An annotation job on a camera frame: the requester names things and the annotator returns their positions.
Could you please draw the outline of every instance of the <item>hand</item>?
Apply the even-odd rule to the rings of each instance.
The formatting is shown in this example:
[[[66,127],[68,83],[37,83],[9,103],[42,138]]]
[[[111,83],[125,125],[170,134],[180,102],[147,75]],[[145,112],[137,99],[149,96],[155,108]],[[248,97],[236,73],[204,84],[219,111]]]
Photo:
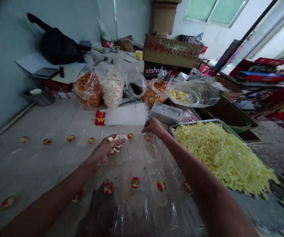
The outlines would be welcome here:
[[[142,133],[144,132],[151,132],[158,137],[167,133],[167,131],[163,128],[162,123],[156,118],[150,118],[145,122]]]
[[[95,170],[98,170],[100,166],[105,163],[110,155],[115,155],[116,152],[110,152],[116,148],[117,150],[120,150],[119,145],[122,145],[125,143],[125,139],[119,139],[113,142],[108,141],[109,137],[115,138],[117,134],[113,134],[110,136],[107,136],[104,138],[101,143],[94,149],[94,151],[91,153],[91,155],[88,157],[88,160],[91,162],[94,161],[95,163]]]

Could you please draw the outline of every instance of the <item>window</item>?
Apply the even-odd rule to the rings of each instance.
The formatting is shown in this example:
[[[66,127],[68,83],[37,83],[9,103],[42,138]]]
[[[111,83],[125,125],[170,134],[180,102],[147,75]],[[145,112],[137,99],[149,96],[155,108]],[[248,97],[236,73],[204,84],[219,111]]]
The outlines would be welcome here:
[[[185,19],[231,27],[248,0],[190,0]]]

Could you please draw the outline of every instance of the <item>forearm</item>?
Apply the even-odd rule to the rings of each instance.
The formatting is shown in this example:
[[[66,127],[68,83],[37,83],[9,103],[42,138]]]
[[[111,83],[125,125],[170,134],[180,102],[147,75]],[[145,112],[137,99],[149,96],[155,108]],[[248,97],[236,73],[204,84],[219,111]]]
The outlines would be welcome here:
[[[203,211],[209,236],[259,236],[234,197],[198,158],[168,132],[159,138],[165,143],[194,191]]]
[[[0,236],[44,236],[72,198],[93,178],[95,171],[95,164],[88,160],[83,162],[67,178],[42,194],[9,222],[0,231]]]
[[[174,157],[183,175],[194,190],[197,199],[214,197],[220,192],[227,193],[226,188],[207,166],[180,145],[168,132],[163,132],[159,135],[159,138],[165,143]]]

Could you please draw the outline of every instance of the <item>metal tray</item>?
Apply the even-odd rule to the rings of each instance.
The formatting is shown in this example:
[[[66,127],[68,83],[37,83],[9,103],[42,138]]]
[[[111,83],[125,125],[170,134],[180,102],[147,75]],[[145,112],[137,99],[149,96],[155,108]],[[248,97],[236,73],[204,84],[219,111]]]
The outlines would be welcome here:
[[[219,119],[209,119],[209,120],[202,120],[196,122],[181,123],[181,124],[172,125],[169,127],[169,129],[173,137],[177,139],[174,134],[174,131],[172,130],[173,128],[175,129],[180,125],[197,124],[198,122],[221,123],[223,129],[227,133],[236,136],[242,142],[246,143],[226,123],[224,123]],[[232,191],[232,190],[229,191],[232,193],[232,195],[241,205],[241,207],[245,211],[245,214],[248,215],[250,219],[253,221],[257,229],[267,229],[270,232],[277,232],[279,229],[284,230],[284,207],[282,207],[282,205],[278,202],[280,199],[284,197],[284,177],[279,172],[277,172],[273,167],[271,167],[271,165],[268,164],[264,159],[262,159],[261,156],[259,156],[257,152],[255,152],[250,145],[248,146],[253,151],[253,153],[257,155],[259,160],[264,163],[264,165],[267,168],[274,170],[275,175],[277,176],[280,184],[275,184],[274,182],[270,181],[270,189],[272,191],[272,194],[267,194],[268,201],[263,200],[260,197],[259,199],[254,199],[238,191]]]

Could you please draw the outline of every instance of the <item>green window pane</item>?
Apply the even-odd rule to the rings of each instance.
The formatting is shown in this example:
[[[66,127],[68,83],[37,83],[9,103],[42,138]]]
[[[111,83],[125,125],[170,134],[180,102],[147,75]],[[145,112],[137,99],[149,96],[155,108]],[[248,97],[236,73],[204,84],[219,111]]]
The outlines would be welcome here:
[[[244,0],[219,0],[210,21],[228,25]]]
[[[190,0],[186,17],[207,20],[217,0]]]

